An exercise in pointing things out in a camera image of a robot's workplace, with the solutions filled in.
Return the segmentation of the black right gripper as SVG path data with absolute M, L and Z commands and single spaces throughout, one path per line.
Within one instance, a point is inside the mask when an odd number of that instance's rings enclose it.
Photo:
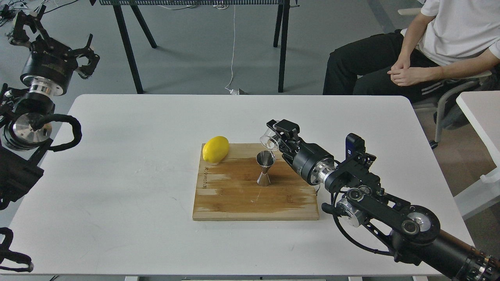
M 318 185 L 324 180 L 320 171 L 324 167 L 334 167 L 334 157 L 315 143 L 307 143 L 299 137 L 298 124 L 283 119 L 266 123 L 271 130 L 270 140 L 278 146 L 282 158 L 309 185 Z

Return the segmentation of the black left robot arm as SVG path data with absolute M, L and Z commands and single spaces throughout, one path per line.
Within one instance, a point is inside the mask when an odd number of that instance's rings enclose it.
M 3 84 L 1 89 L 1 209 L 25 196 L 43 176 L 39 163 L 48 151 L 66 151 L 82 140 L 82 126 L 67 114 L 56 114 L 53 98 L 67 93 L 73 73 L 92 76 L 100 60 L 91 47 L 70 48 L 50 37 L 41 19 L 45 5 L 13 19 L 9 42 L 24 46 L 30 55 L 20 80 L 23 89 Z

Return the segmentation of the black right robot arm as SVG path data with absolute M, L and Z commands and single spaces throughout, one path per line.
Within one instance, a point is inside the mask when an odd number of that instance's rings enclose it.
M 373 254 L 392 256 L 395 262 L 426 263 L 453 281 L 498 281 L 499 261 L 443 231 L 429 209 L 388 194 L 380 178 L 369 171 L 376 160 L 366 152 L 364 140 L 350 133 L 345 139 L 345 160 L 339 162 L 298 133 L 288 120 L 270 120 L 261 142 L 271 142 L 285 162 L 309 185 L 324 185 L 331 203 L 321 209 L 332 215 L 339 231 L 355 246 Z M 388 249 L 380 251 L 354 240 L 339 218 L 365 227 Z

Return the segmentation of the person's left hand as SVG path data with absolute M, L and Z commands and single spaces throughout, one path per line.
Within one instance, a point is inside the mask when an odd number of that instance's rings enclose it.
M 387 72 L 391 81 L 399 87 L 409 87 L 421 82 L 440 80 L 444 78 L 444 69 L 441 66 L 430 68 L 410 67 L 408 69 L 394 69 Z

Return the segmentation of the person's right hand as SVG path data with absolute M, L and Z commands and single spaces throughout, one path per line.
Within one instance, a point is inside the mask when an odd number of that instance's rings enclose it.
M 387 74 L 389 74 L 391 80 L 394 80 L 396 74 L 400 74 L 404 69 L 409 69 L 410 66 L 410 58 L 398 58 L 398 60 L 391 66 Z

